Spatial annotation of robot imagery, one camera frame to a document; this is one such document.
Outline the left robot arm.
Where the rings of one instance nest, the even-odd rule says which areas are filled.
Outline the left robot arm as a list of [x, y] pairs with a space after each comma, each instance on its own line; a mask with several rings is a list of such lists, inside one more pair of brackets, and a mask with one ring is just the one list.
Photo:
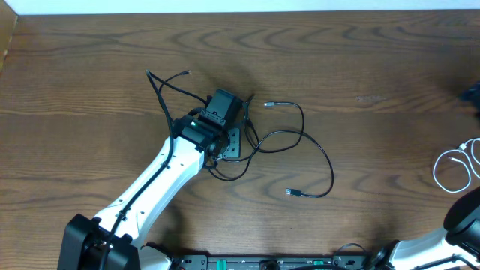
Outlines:
[[145, 244], [178, 191], [239, 139], [234, 124], [244, 102], [218, 89], [204, 108], [176, 119], [156, 158], [136, 181], [92, 219], [77, 214], [66, 226], [59, 269], [169, 269], [171, 258]]

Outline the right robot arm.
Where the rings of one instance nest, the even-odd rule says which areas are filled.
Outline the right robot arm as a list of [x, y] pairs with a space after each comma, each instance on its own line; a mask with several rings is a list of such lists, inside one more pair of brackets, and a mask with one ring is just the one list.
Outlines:
[[479, 268], [479, 189], [449, 209], [442, 227], [419, 238], [395, 240], [379, 250], [366, 269]]

